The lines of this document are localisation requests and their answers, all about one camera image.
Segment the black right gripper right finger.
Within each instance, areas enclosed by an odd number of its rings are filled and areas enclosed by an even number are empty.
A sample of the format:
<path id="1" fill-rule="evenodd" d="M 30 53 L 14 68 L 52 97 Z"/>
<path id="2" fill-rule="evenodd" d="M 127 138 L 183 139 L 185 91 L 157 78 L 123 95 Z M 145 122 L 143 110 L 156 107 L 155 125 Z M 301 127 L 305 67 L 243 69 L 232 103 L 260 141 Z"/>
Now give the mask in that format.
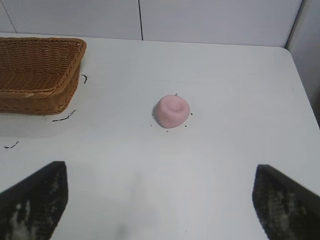
<path id="1" fill-rule="evenodd" d="M 252 203 L 269 240 L 320 238 L 320 197 L 271 165 L 257 166 Z"/>

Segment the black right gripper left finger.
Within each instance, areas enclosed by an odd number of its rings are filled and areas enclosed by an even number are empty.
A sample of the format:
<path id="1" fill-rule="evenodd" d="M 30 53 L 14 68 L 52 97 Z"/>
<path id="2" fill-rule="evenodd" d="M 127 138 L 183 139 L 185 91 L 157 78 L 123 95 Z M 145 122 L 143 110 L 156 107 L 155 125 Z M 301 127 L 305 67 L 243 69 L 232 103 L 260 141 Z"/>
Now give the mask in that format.
<path id="1" fill-rule="evenodd" d="M 67 204 L 67 166 L 53 161 L 1 192 L 0 238 L 51 239 Z"/>

